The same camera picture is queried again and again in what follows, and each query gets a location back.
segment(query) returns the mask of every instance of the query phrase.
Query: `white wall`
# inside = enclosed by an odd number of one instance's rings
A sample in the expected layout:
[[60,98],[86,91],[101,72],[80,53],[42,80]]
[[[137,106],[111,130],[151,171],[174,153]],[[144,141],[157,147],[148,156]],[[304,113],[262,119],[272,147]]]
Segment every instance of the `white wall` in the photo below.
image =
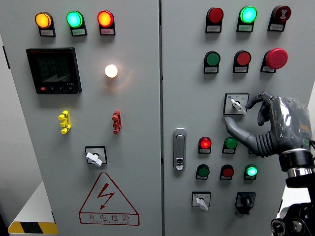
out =
[[2,46],[0,36],[0,214],[9,226],[42,179]]

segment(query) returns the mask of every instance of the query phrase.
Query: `electrical hazard sign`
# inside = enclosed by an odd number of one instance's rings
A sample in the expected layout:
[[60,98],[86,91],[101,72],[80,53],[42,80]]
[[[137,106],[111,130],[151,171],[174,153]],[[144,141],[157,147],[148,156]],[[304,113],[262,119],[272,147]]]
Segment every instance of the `electrical hazard sign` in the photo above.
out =
[[140,216],[117,184],[101,172],[79,211],[81,224],[140,225]]

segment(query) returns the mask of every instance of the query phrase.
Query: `red push button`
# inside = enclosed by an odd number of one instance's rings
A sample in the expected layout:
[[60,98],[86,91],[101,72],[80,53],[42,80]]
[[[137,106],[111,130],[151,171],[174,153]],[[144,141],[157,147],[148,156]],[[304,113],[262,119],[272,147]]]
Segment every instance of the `red push button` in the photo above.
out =
[[250,63],[251,55],[248,52],[242,52],[237,56],[237,63],[244,66]]
[[272,69],[280,69],[284,67],[288,59],[286,50],[282,48],[274,48],[270,50],[266,56],[266,64]]
[[233,169],[225,169],[223,171],[223,176],[224,177],[229,178],[229,177],[232,177],[233,175],[234,175],[234,170]]
[[290,16],[291,16],[291,9],[288,6],[277,6],[272,11],[272,17],[279,24],[285,23],[290,18]]
[[223,11],[221,8],[218,7],[214,7],[210,10],[209,14],[208,14],[208,19],[212,22],[212,23],[219,23],[222,21],[223,19]]

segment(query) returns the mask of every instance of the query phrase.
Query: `lightning bolt symbol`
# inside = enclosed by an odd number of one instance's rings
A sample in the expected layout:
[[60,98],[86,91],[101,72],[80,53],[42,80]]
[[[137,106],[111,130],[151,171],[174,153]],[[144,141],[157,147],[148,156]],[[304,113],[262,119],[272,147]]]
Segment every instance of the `lightning bolt symbol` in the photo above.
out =
[[107,199],[107,201],[106,201],[103,205],[100,206],[100,209],[99,209],[99,210],[102,210],[103,208],[105,208],[106,203],[107,203],[107,202],[113,197],[113,195],[115,194],[115,192],[114,192],[114,193],[108,193],[108,194],[104,194],[104,195],[103,195],[104,191],[107,189],[108,186],[109,186],[109,184],[106,183],[106,184],[104,185],[104,187],[102,188],[102,190],[100,191],[99,195],[98,195],[98,198],[105,197],[105,196],[110,196],[110,197]]

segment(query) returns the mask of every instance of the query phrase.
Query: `illuminated indicator light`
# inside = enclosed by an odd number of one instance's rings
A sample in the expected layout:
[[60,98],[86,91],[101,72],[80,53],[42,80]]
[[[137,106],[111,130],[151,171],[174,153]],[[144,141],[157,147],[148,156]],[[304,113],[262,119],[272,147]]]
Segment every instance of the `illuminated indicator light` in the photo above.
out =
[[204,149],[209,148],[211,146],[211,141],[210,140],[203,140],[200,145]]
[[67,14],[67,22],[71,27],[77,28],[82,25],[83,17],[79,12],[71,11]]
[[237,57],[237,63],[239,63],[242,66],[249,64],[250,61],[251,61],[251,56],[247,52],[242,52]]
[[108,65],[106,68],[105,68],[105,74],[109,77],[109,78],[114,78],[116,77],[116,75],[118,74],[118,68],[117,66],[111,64],[111,65]]
[[201,177],[207,177],[209,175],[210,171],[206,168],[202,168],[198,171],[198,174],[201,176]]
[[246,174],[249,175],[249,176],[255,176],[257,174],[256,166],[249,166],[249,167],[247,167]]
[[244,23],[252,23],[257,17],[257,11],[256,8],[253,6],[246,6],[242,9],[241,14],[240,14],[241,20]]
[[208,19],[212,22],[212,23],[219,23],[222,21],[223,19],[223,11],[221,8],[213,8],[210,12],[209,12],[209,16]]
[[114,22],[114,16],[110,11],[101,11],[97,15],[97,21],[102,27],[109,27]]
[[47,13],[39,12],[35,16],[35,22],[40,28],[46,29],[51,26],[52,20]]
[[224,145],[228,148],[228,149],[235,149],[237,147],[237,140],[235,138],[227,138],[224,141]]
[[214,66],[220,62],[220,57],[216,53],[210,53],[207,56],[207,63],[211,66]]

